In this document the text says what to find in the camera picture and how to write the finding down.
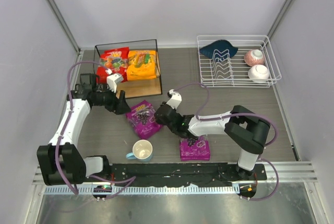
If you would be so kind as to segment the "purple candy bag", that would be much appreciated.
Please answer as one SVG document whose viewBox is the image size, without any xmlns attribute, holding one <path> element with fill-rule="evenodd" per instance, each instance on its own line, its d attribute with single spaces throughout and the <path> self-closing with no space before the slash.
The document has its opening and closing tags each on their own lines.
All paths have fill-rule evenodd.
<svg viewBox="0 0 334 224">
<path fill-rule="evenodd" d="M 206 135 L 197 139 L 180 139 L 179 150 L 181 161 L 209 161 L 211 157 Z"/>
<path fill-rule="evenodd" d="M 140 139 L 152 137 L 163 127 L 156 122 L 155 112 L 153 105 L 144 100 L 131 107 L 131 111 L 126 113 L 129 124 Z"/>
</svg>

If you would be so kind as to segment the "red candy bag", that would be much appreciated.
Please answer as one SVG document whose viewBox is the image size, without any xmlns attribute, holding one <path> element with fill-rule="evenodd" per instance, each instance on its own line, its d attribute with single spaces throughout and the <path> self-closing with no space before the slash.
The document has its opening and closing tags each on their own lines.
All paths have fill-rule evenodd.
<svg viewBox="0 0 334 224">
<path fill-rule="evenodd" d="M 110 69 L 112 73 L 119 73 L 123 77 L 122 82 L 127 81 L 129 47 L 104 51 L 100 56 L 100 63 Z"/>
</svg>

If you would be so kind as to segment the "blue and white mug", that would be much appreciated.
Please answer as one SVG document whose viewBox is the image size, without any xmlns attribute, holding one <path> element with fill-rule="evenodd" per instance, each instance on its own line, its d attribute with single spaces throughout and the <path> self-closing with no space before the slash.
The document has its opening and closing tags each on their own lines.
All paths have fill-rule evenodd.
<svg viewBox="0 0 334 224">
<path fill-rule="evenodd" d="M 126 155 L 126 159 L 136 159 L 140 162 L 149 162 L 153 157 L 153 146 L 148 140 L 138 140 L 134 143 L 132 152 Z"/>
</svg>

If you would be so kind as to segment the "orange candy bag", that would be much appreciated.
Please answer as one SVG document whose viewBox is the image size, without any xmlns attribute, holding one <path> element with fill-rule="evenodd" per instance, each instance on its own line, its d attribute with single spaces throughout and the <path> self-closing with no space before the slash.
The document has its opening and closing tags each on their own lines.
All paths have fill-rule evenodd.
<svg viewBox="0 0 334 224">
<path fill-rule="evenodd" d="M 130 50 L 128 53 L 127 80 L 157 78 L 156 50 Z"/>
</svg>

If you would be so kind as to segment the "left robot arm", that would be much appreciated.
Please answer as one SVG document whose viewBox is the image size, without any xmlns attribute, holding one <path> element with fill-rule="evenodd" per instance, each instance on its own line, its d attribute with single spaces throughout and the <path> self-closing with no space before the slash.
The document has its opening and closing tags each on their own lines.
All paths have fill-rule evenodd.
<svg viewBox="0 0 334 224">
<path fill-rule="evenodd" d="M 81 184 L 94 174 L 111 175 L 105 155 L 83 158 L 77 149 L 83 123 L 93 106 L 104 107 L 116 115 L 131 111 L 125 91 L 116 91 L 117 84 L 123 81 L 122 75 L 111 74 L 104 84 L 97 81 L 95 74 L 80 75 L 80 82 L 67 97 L 66 111 L 55 135 L 37 149 L 41 174 L 48 186 Z"/>
</svg>

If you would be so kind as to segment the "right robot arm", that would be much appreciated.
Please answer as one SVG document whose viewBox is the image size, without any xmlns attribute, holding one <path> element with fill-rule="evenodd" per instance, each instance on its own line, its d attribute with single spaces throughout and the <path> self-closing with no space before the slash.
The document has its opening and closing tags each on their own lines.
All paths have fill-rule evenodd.
<svg viewBox="0 0 334 224">
<path fill-rule="evenodd" d="M 236 105 L 231 112 L 211 116 L 181 115 L 168 104 L 162 104 L 154 114 L 156 122 L 168 127 L 183 139 L 204 135 L 228 135 L 241 148 L 238 172 L 253 172 L 263 153 L 271 124 L 264 118 Z"/>
</svg>

